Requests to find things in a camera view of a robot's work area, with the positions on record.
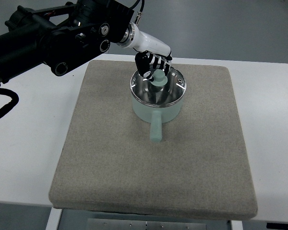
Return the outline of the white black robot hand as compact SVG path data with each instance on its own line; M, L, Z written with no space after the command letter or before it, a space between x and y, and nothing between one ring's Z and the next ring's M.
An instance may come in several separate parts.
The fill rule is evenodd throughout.
M117 43L122 48L134 49L135 63L141 77L153 82L151 69L159 68L167 75L172 63L171 49L159 39L139 30L135 23L129 23L122 40Z

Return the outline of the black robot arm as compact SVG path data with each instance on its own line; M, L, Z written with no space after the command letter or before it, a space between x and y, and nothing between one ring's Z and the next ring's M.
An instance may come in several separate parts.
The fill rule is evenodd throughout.
M56 76L78 68L122 40L133 7L115 0L79 0L33 10L19 6L0 35L0 85L46 64Z

